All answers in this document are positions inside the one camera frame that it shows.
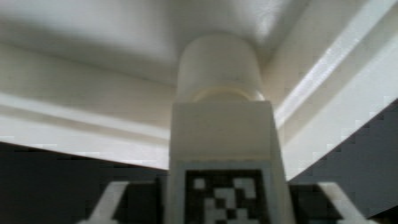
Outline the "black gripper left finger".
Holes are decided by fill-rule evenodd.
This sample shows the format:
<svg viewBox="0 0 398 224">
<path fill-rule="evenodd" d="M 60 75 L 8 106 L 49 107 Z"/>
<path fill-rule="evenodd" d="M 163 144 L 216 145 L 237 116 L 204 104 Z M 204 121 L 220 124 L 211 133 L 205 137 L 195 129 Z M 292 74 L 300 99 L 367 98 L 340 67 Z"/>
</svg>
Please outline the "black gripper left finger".
<svg viewBox="0 0 398 224">
<path fill-rule="evenodd" d="M 90 216 L 76 224 L 161 224 L 161 185 L 109 182 Z"/>
</svg>

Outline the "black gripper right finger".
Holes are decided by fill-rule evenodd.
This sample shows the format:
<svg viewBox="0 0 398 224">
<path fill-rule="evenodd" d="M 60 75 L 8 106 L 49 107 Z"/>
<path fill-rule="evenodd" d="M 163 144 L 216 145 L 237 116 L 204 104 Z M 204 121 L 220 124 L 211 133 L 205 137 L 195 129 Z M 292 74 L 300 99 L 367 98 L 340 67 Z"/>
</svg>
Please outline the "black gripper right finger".
<svg viewBox="0 0 398 224">
<path fill-rule="evenodd" d="M 367 219 L 333 182 L 291 184 L 296 224 L 378 224 Z"/>
</svg>

